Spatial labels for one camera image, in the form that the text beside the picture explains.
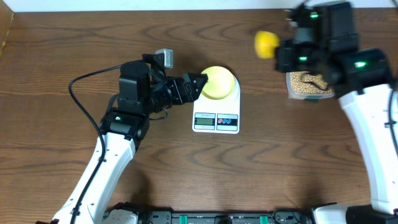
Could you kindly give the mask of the yellow plastic bowl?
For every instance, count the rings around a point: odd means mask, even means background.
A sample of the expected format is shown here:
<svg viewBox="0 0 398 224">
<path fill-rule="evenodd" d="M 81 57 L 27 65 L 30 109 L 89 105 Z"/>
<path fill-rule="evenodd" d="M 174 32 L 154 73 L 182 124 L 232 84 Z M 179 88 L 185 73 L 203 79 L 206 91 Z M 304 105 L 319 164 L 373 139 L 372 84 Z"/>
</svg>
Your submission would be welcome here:
<svg viewBox="0 0 398 224">
<path fill-rule="evenodd" d="M 221 66 L 212 66 L 204 69 L 202 74 L 206 74 L 208 81 L 201 93 L 211 100 L 221 100 L 229 96 L 235 86 L 234 75 Z"/>
</svg>

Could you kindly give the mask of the yellow plastic scoop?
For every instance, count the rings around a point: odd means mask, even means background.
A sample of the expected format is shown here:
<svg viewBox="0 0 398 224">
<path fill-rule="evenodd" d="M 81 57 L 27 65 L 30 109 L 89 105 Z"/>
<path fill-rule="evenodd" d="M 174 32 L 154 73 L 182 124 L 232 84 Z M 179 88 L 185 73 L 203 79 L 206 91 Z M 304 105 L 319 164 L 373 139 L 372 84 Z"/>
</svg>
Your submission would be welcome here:
<svg viewBox="0 0 398 224">
<path fill-rule="evenodd" d="M 275 57 L 275 50 L 279 46 L 279 37 L 271 32 L 258 31 L 254 37 L 254 49 L 259 58 L 270 59 Z"/>
</svg>

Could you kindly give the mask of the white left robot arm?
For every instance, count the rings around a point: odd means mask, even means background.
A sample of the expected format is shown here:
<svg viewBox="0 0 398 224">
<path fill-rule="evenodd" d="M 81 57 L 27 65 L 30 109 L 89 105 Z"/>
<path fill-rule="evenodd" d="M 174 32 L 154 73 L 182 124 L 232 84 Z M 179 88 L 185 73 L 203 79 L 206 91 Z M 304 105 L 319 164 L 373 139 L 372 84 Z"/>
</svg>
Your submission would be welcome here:
<svg viewBox="0 0 398 224">
<path fill-rule="evenodd" d="M 208 81 L 201 73 L 168 77 L 162 64 L 149 60 L 127 62 L 117 69 L 121 73 L 119 93 L 110 98 L 100 123 L 94 121 L 69 86 L 70 96 L 90 120 L 98 138 L 83 175 L 51 223 L 102 223 L 123 170 L 149 130 L 151 114 L 193 103 Z"/>
</svg>

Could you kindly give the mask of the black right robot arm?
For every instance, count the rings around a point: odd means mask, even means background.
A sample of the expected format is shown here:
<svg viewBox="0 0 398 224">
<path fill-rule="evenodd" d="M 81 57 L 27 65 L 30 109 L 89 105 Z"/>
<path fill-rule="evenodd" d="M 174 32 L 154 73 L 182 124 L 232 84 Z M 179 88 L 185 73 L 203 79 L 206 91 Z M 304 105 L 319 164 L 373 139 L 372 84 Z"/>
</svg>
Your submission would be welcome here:
<svg viewBox="0 0 398 224">
<path fill-rule="evenodd" d="M 288 11 L 293 38 L 276 48 L 282 73 L 321 75 L 350 121 L 371 190 L 367 205 L 324 205 L 312 210 L 314 223 L 397 222 L 397 92 L 389 61 L 377 48 L 361 49 L 348 1 Z"/>
</svg>

